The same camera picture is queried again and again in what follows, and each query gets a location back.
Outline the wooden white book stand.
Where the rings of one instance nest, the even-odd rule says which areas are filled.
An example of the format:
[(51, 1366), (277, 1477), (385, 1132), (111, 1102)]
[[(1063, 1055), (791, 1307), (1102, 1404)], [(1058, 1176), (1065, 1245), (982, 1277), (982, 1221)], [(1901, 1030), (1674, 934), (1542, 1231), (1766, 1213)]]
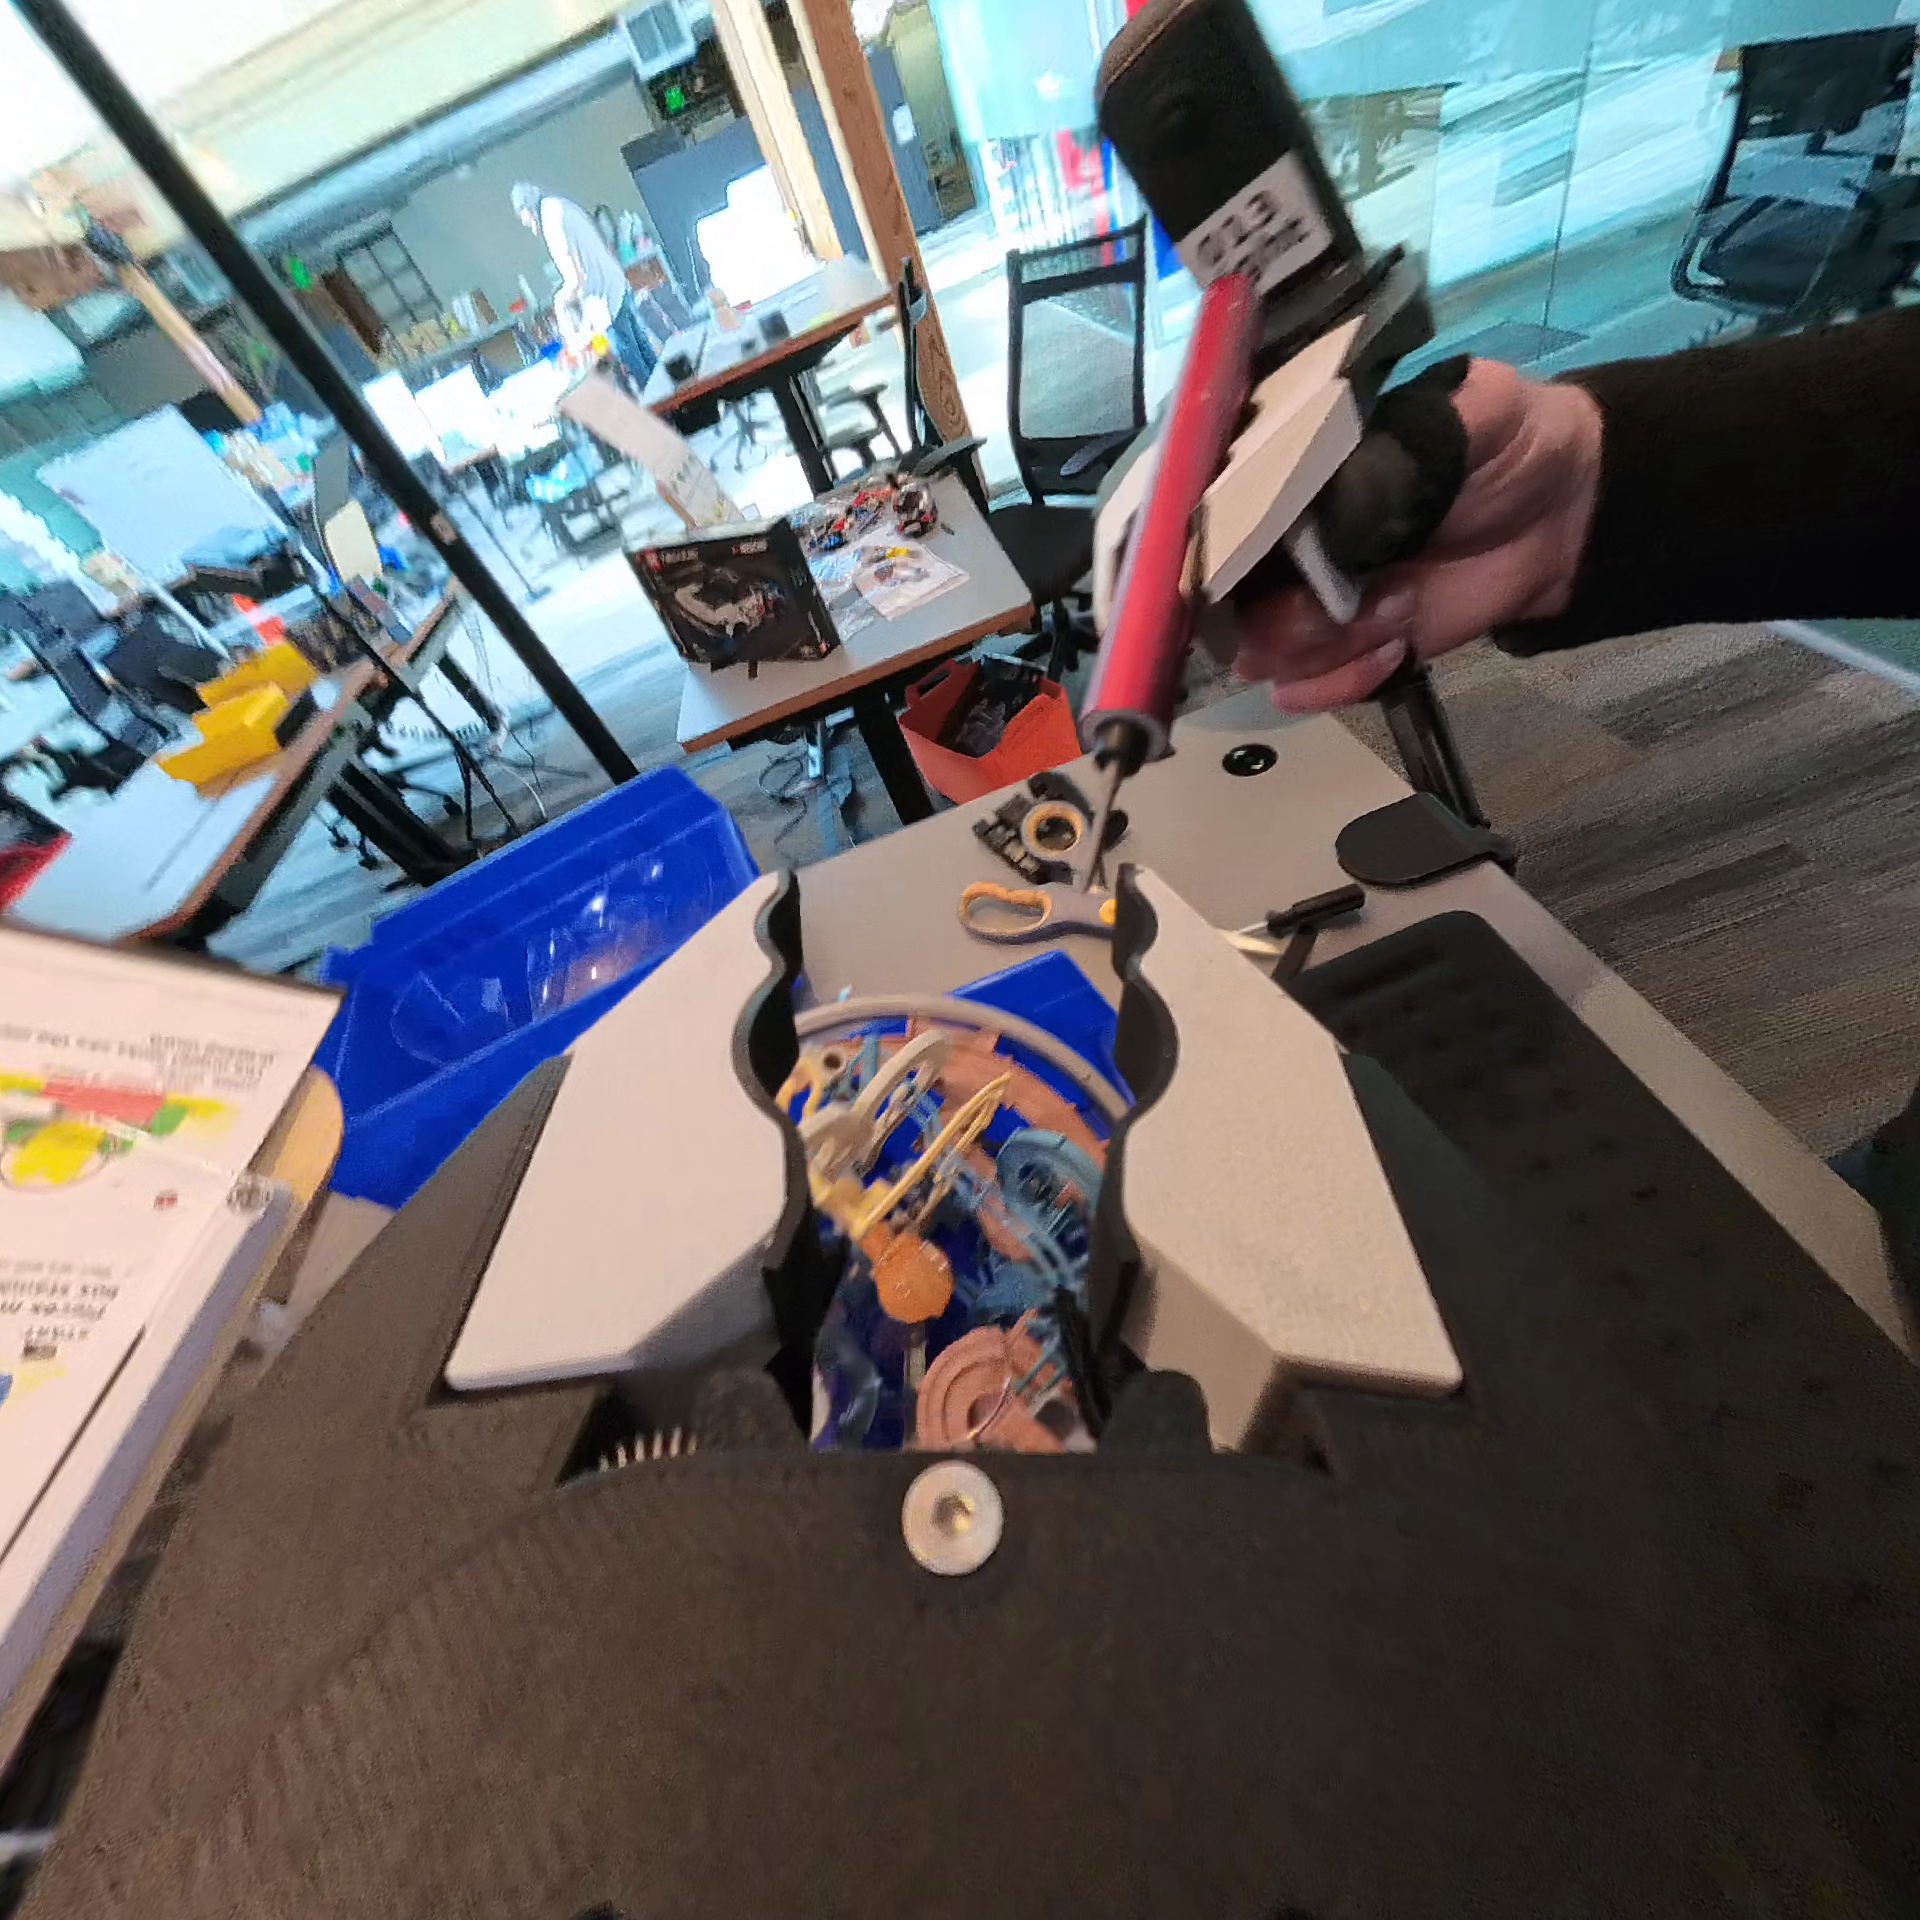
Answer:
[(3, 1527), (3, 1751), (11, 1763), (245, 1318), (329, 1183), (342, 1103), (318, 1055), (259, 1147), (227, 1221), (156, 1312), (11, 1547)]

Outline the loose toy car parts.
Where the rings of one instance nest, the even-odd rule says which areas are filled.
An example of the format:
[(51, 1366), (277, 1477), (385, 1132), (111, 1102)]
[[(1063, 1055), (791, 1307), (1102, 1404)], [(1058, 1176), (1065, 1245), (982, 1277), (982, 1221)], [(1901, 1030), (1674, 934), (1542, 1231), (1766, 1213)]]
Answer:
[(828, 556), (867, 542), (918, 542), (943, 528), (923, 477), (899, 468), (851, 475), (788, 515), (802, 549)]

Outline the clear plastic dome shell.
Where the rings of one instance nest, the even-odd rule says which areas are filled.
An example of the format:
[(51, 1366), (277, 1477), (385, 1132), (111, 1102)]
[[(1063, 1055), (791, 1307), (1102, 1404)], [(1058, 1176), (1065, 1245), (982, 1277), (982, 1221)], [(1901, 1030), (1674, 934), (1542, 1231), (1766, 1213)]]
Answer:
[(635, 972), (655, 954), (667, 920), (662, 884), (627, 878), (513, 927), (470, 934), (452, 956), (405, 972), (391, 1042), (420, 1066), (455, 1066)]

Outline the grey side table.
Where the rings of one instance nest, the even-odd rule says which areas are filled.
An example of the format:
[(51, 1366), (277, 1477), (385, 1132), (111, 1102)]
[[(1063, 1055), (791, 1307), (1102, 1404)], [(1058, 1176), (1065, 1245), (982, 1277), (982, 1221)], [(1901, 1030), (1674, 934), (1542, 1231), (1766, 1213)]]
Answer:
[(746, 747), (782, 727), (809, 727), (851, 710), (901, 826), (931, 819), (935, 805), (899, 725), (895, 698), (925, 671), (982, 640), (1026, 632), (1036, 603), (1009, 560), (988, 515), (964, 483), (932, 483), (942, 516), (927, 546), (959, 566), (963, 580), (931, 602), (874, 621), (813, 663), (774, 663), (755, 679), (738, 670), (686, 671), (679, 698), (679, 750)]

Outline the black bit holder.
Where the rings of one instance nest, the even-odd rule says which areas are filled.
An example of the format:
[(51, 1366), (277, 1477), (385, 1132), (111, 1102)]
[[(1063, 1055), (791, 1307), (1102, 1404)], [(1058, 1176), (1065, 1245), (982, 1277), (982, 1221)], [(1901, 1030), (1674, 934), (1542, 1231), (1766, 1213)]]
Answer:
[(973, 836), (1026, 884), (1095, 884), (1107, 878), (1103, 847), (1091, 845), (1093, 803), (1060, 772), (1037, 772)]

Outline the white booklet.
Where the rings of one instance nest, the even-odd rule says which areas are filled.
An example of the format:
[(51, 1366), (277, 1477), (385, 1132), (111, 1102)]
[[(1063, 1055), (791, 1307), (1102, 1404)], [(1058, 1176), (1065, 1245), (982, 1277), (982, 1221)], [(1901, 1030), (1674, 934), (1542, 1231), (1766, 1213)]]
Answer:
[(970, 571), (918, 539), (871, 539), (851, 554), (847, 586), (874, 616), (903, 616), (970, 583)]

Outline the red electric screwdriver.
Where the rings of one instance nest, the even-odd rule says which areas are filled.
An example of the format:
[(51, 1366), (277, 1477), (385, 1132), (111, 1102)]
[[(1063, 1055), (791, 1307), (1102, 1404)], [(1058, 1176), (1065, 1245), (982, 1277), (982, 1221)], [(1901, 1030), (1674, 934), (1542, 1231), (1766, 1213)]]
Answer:
[(1252, 388), (1260, 331), (1258, 279), (1249, 272), (1213, 279), (1159, 428), (1155, 471), (1131, 518), (1087, 683), (1083, 717), (1100, 788), (1087, 859), (1076, 879), (1082, 891), (1093, 887), (1119, 788), (1169, 747), (1194, 635), (1186, 586), (1194, 522), (1230, 458)]

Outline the black printed cardboard box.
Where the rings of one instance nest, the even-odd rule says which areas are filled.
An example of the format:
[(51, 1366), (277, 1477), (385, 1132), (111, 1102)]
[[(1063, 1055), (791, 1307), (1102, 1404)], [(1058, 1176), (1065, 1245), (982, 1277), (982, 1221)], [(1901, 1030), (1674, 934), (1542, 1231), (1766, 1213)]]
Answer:
[(797, 666), (841, 637), (788, 518), (724, 523), (623, 556), (679, 659), (722, 671)]

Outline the printed instruction sheet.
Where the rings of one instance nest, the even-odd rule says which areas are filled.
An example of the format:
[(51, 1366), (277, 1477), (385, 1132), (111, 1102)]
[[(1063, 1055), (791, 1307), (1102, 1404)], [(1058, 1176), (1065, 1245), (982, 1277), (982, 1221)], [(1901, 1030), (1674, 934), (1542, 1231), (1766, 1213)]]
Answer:
[(246, 1212), (340, 996), (29, 927), (3, 942), (3, 1527)]

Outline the orange grey scissors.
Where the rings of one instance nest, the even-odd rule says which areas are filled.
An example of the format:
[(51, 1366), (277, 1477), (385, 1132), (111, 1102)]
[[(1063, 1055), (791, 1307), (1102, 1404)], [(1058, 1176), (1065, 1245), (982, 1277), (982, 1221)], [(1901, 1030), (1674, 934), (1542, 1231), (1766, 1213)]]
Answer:
[[(1103, 847), (1102, 834), (1103, 829), (1091, 828), (1093, 847)], [(1065, 938), (1108, 942), (1116, 915), (1113, 893), (1097, 884), (1026, 884), (1009, 869), (1003, 879), (971, 879), (956, 903), (959, 927), (971, 940), (995, 946), (1050, 943)]]

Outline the person's right hand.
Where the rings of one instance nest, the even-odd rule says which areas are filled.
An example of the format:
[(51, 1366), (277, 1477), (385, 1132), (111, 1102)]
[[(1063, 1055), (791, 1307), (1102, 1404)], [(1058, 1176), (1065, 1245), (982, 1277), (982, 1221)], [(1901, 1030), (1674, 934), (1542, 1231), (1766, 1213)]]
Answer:
[(1351, 621), (1305, 587), (1237, 612), (1234, 671), (1283, 714), (1361, 704), (1406, 663), (1566, 612), (1601, 490), (1595, 398), (1474, 357), (1447, 405), (1465, 435), (1461, 492), (1430, 539), (1366, 586)]

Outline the wooden pillar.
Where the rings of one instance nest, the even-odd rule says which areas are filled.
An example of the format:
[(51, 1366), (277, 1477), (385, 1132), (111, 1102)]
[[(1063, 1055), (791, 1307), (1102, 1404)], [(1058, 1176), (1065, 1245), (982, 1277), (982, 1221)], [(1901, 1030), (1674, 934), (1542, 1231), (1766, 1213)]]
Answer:
[(787, 322), (787, 335), (764, 348), (748, 371), (774, 398), (806, 490), (822, 494), (833, 486), (833, 468), (802, 391), (802, 374), (815, 371), (833, 348), (891, 302), (903, 266), (915, 269), (922, 288), (931, 288), (931, 276), (907, 215), (891, 128), (881, 112), (853, 6), (794, 2), (787, 12), (854, 213), (865, 258), (851, 256), (838, 245), (822, 176), (813, 164), (794, 87), (777, 56), (766, 6), (714, 2), (710, 21), (758, 150), (772, 166), (787, 220), (801, 227), (806, 251), (815, 258), (815, 267), (774, 307)]

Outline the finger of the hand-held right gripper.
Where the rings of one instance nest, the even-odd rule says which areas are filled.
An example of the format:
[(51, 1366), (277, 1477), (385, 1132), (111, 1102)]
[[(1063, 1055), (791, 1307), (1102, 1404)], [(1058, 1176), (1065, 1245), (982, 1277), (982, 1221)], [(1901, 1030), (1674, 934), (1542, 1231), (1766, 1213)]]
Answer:
[(1188, 574), (1202, 603), (1223, 603), (1276, 549), (1321, 606), (1361, 602), (1357, 580), (1329, 554), (1315, 507), (1361, 444), (1361, 402), (1347, 373), (1355, 342), (1354, 331), (1330, 331), (1252, 388), (1252, 412), (1196, 516)]
[(1159, 448), (1126, 448), (1095, 496), (1091, 594), (1100, 661), (1111, 652), (1119, 578), (1131, 550), (1137, 516), (1157, 479), (1159, 454)]

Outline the wooden top desk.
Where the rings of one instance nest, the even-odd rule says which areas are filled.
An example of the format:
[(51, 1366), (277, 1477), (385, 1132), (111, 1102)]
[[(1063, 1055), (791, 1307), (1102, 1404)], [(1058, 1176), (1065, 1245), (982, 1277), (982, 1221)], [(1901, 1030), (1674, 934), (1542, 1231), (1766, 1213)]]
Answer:
[(734, 326), (710, 309), (662, 344), (641, 402), (675, 420), (686, 408), (767, 394), (811, 496), (825, 494), (833, 468), (802, 376), (894, 302), (894, 285), (865, 260), (844, 256), (802, 276), (777, 298), (751, 304)]

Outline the grey work table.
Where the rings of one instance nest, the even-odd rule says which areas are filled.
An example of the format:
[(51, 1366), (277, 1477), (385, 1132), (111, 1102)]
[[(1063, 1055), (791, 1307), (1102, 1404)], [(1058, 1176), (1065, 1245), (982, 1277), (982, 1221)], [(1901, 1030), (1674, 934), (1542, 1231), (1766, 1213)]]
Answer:
[(92, 943), (201, 946), (245, 915), (342, 775), (372, 744), (396, 683), (370, 663), (326, 677), (274, 756), (209, 790), (147, 768), (90, 812), (7, 907), (11, 923)]

